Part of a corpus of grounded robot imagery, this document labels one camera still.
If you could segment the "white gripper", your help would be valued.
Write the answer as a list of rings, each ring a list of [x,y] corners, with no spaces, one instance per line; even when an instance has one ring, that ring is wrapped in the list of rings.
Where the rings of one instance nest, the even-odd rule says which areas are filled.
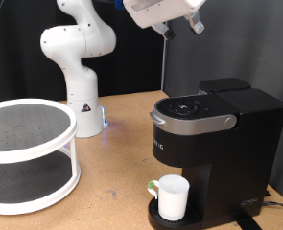
[[[198,9],[206,0],[123,0],[127,12],[141,28],[151,27],[166,40],[172,40],[176,34],[166,24],[185,15],[191,30],[199,35],[204,31]]]

